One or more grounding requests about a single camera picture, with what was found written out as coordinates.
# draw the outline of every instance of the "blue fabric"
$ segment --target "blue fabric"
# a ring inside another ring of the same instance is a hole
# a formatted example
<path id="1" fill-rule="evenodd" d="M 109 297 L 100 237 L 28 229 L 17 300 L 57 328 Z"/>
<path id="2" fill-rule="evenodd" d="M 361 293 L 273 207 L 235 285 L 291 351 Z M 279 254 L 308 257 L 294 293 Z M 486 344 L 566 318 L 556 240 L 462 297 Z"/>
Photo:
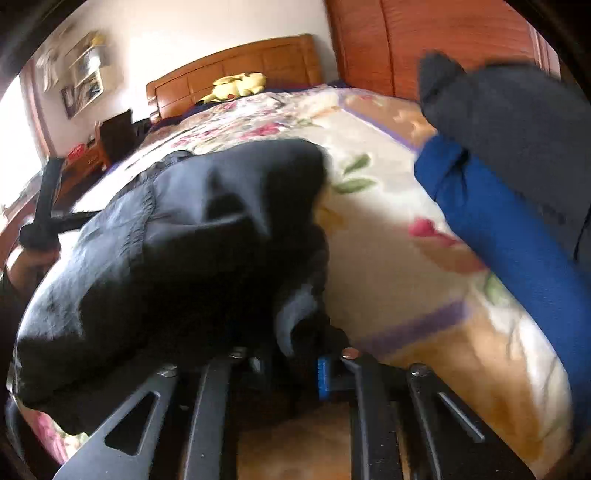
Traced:
<path id="1" fill-rule="evenodd" d="M 591 426 L 591 288 L 542 220 L 474 155 L 438 135 L 415 176 L 461 237 L 524 306 L 566 372 L 575 438 Z"/>

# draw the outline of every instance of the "floral bedspread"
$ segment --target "floral bedspread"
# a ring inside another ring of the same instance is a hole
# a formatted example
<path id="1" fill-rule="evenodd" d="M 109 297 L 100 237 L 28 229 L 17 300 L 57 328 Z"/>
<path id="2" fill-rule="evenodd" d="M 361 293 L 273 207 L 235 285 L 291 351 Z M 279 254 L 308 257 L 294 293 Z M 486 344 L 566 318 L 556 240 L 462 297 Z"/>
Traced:
<path id="1" fill-rule="evenodd" d="M 150 135 L 76 209 L 103 208 L 174 150 L 204 154 L 287 137 L 322 146 L 330 180 L 316 219 L 330 247 L 332 322 L 382 362 L 431 365 L 542 476 L 570 444 L 566 373 L 532 318 L 414 178 L 417 153 L 434 132 L 414 103 L 363 90 L 263 93 Z"/>

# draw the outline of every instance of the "window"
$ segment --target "window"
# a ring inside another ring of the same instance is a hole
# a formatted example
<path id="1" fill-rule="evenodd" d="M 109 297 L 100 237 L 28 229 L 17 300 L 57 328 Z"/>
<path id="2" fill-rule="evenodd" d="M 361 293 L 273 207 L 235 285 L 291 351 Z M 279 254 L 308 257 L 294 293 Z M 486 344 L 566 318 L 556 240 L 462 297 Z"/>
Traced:
<path id="1" fill-rule="evenodd" d="M 0 100 L 0 215 L 42 166 L 17 77 Z"/>

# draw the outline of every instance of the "metal bolt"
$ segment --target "metal bolt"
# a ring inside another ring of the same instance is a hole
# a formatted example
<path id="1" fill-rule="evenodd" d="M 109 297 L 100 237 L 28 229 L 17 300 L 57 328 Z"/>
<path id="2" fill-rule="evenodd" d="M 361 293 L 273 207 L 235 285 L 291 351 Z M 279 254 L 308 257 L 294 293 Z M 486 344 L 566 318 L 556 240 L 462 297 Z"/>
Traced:
<path id="1" fill-rule="evenodd" d="M 431 372 L 425 364 L 412 364 L 409 370 L 410 374 L 414 377 L 426 377 Z"/>
<path id="2" fill-rule="evenodd" d="M 158 375 L 162 375 L 166 378 L 177 376 L 177 366 L 172 364 L 163 365 L 157 372 Z"/>
<path id="3" fill-rule="evenodd" d="M 246 348 L 243 346 L 237 346 L 232 353 L 230 353 L 228 355 L 228 357 L 230 358 L 236 358 L 236 359 L 241 359 L 244 358 L 246 356 Z"/>
<path id="4" fill-rule="evenodd" d="M 361 356 L 361 352 L 351 346 L 343 348 L 343 351 L 340 354 L 343 358 L 347 360 L 355 360 L 356 358 Z"/>

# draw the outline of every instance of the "dark gray cloth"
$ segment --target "dark gray cloth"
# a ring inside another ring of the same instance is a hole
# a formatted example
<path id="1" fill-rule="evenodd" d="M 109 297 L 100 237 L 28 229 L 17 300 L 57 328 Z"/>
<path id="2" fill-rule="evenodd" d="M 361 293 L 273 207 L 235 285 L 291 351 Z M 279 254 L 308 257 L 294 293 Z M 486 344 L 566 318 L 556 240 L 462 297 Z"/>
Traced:
<path id="1" fill-rule="evenodd" d="M 420 64 L 423 114 L 542 216 L 572 259 L 591 271 L 591 106 L 525 63 L 466 73 L 440 53 Z"/>
<path id="2" fill-rule="evenodd" d="M 323 154 L 250 142 L 171 161 L 117 195 L 37 289 L 14 393 L 92 431 L 158 364 L 203 364 L 273 337 L 314 373 L 327 248 L 313 223 Z"/>

